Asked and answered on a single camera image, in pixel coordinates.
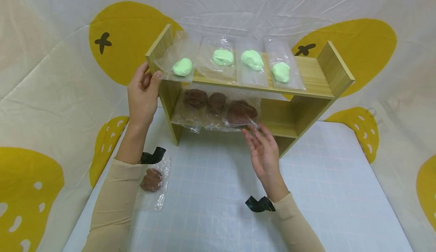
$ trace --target beige sleeve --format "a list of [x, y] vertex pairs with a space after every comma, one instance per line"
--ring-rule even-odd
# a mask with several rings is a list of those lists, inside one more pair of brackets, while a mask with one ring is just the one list
[[112, 160], [92, 212], [91, 228], [82, 252], [126, 251], [143, 168], [140, 164]]
[[275, 224], [289, 251], [325, 252], [318, 236], [298, 209], [292, 193], [273, 205], [276, 209], [273, 212]]

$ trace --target plastic bag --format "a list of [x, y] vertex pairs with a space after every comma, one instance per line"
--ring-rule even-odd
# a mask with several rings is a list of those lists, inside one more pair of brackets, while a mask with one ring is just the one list
[[156, 175], [155, 171], [158, 171], [161, 174], [161, 183], [158, 185], [159, 189], [156, 191], [144, 191], [142, 188], [139, 188], [135, 201], [135, 209], [157, 212], [162, 211], [171, 174], [171, 158], [164, 156], [159, 163], [147, 165], [146, 175], [144, 175], [144, 177], [147, 177], [147, 174]]
[[274, 87], [306, 90], [289, 44], [279, 39], [264, 39]]
[[261, 118], [260, 102], [260, 98], [233, 98], [224, 108], [223, 122], [229, 128], [251, 125], [258, 129]]
[[225, 35], [203, 37], [195, 67], [207, 79], [237, 84], [234, 42]]
[[[192, 82], [195, 73], [195, 64], [200, 48], [201, 36], [189, 34], [186, 31], [176, 32], [173, 44], [167, 48], [163, 58], [157, 59], [154, 63], [163, 71], [162, 79], [179, 82]], [[191, 71], [186, 76], [176, 75], [173, 67], [182, 61], [191, 64]]]
[[268, 76], [265, 68], [262, 65], [255, 70], [243, 62], [242, 56], [245, 51], [250, 51], [252, 54], [263, 56], [262, 42], [247, 37], [239, 37], [236, 39], [236, 69], [238, 73], [238, 84], [240, 86], [252, 87], [268, 87]]
[[184, 89], [180, 92], [171, 123], [184, 126], [193, 132], [200, 132], [204, 122], [208, 96], [200, 89]]
[[226, 126], [223, 121], [223, 111], [229, 96], [222, 92], [212, 92], [207, 101], [206, 116], [204, 117], [204, 129], [208, 131], [238, 132], [240, 128]]

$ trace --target light green clay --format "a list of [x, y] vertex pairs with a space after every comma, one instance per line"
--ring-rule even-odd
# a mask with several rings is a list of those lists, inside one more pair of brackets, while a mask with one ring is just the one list
[[173, 66], [173, 71], [175, 75], [186, 76], [192, 71], [192, 62], [189, 58], [183, 58], [177, 61]]
[[280, 62], [272, 66], [272, 73], [278, 82], [289, 82], [289, 66], [287, 63]]
[[215, 65], [233, 65], [233, 52], [217, 49], [213, 52], [212, 60]]
[[263, 68], [262, 57], [255, 50], [244, 51], [241, 60], [255, 71], [260, 71]]

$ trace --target black cross mark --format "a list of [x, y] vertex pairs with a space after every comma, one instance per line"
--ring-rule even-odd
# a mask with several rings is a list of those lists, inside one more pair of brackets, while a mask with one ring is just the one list
[[94, 41], [94, 43], [96, 43], [97, 45], [100, 45], [100, 54], [103, 54], [104, 46], [112, 46], [112, 43], [110, 41], [108, 41], [108, 37], [109, 37], [109, 33], [104, 32], [101, 35], [100, 39], [97, 39]]
[[309, 55], [309, 49], [315, 48], [315, 47], [316, 47], [315, 43], [309, 44], [307, 46], [298, 46], [299, 51], [295, 54], [295, 56], [298, 56], [300, 54], [307, 56], [307, 55]]

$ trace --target right hand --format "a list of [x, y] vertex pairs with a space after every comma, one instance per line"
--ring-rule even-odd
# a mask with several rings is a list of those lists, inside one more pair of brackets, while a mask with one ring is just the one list
[[246, 129], [243, 129], [243, 133], [251, 151], [251, 162], [254, 171], [262, 183], [266, 195], [272, 202], [278, 202], [289, 194], [280, 173], [279, 147], [271, 132], [263, 124], [259, 124], [259, 127], [265, 136], [252, 126], [249, 126], [249, 128], [254, 136]]

